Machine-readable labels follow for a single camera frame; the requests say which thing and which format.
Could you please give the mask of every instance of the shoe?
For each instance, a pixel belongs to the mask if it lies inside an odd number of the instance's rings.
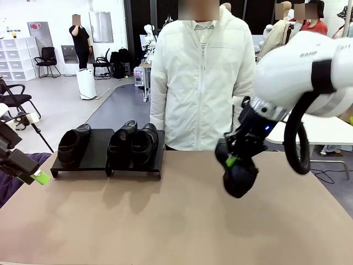
[[[63,166],[74,166],[80,163],[89,143],[90,131],[90,125],[83,124],[64,134],[57,152],[57,157]]]
[[[131,144],[134,164],[142,165],[147,163],[158,144],[157,128],[152,123],[146,124],[141,130],[137,131]]]
[[[114,164],[129,166],[131,160],[131,141],[137,132],[137,122],[130,120],[113,134],[108,144],[108,160]]]

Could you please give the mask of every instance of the beige tabletop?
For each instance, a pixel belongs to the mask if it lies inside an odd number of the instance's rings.
[[[255,163],[258,179],[242,199],[224,191],[212,152],[165,152],[160,182],[81,172],[23,185],[0,210],[0,261],[352,264],[353,221],[320,182],[295,174],[283,153]]]
[[[144,62],[141,62],[139,67],[147,67],[147,68],[151,68],[152,67],[152,64],[151,63],[144,63]]]

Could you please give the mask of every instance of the green clip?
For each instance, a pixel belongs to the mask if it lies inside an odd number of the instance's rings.
[[[238,158],[236,156],[229,157],[226,161],[227,167],[232,167],[234,165],[234,163],[236,162],[236,160],[238,160]]]
[[[42,185],[47,184],[50,180],[50,177],[43,171],[40,171],[39,173],[36,172],[31,177],[34,178],[37,182],[39,182]]]

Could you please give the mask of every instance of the gray floor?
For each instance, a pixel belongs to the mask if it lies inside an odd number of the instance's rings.
[[[149,122],[149,102],[143,102],[143,92],[132,84],[127,84],[116,89],[111,96],[98,108],[90,117],[88,123],[93,128],[119,129],[125,122],[135,119],[139,127]],[[282,145],[266,143],[269,151],[284,151]],[[353,169],[353,155],[342,151],[343,157],[321,157],[317,153],[312,156],[313,160],[344,160],[349,169]],[[312,168],[321,170],[343,170],[342,165],[315,163]],[[335,184],[323,183],[328,191],[345,208],[353,218],[353,181],[347,181],[344,172],[328,172],[328,175],[335,181]]]
[[[81,100],[78,83],[75,77],[36,78],[21,82],[26,86],[25,94],[33,98],[33,103],[42,114],[40,122],[36,123],[45,139],[54,151],[64,133],[84,123],[107,99],[116,87],[133,83],[133,78],[100,80],[95,82],[97,100]],[[12,89],[19,93],[19,88]],[[29,103],[23,105],[27,112],[33,112]],[[23,139],[16,147],[25,153],[50,152],[34,129],[29,126],[24,131],[17,131]]]
[[[127,121],[137,121],[141,128],[149,123],[149,101],[143,102],[143,91],[133,84],[117,88],[89,118],[87,123],[95,129],[117,130]]]

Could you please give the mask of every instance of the black shoe rack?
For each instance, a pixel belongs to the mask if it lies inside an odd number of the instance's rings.
[[[52,176],[56,178],[59,172],[64,171],[105,171],[106,175],[110,177],[112,172],[117,170],[156,173],[159,175],[159,179],[161,179],[164,131],[158,131],[159,145],[154,153],[151,154],[151,158],[146,164],[134,165],[131,161],[129,166],[125,167],[114,161],[108,161],[107,148],[113,134],[113,129],[92,129],[89,144],[79,165],[64,167],[58,158],[56,158],[50,169]]]

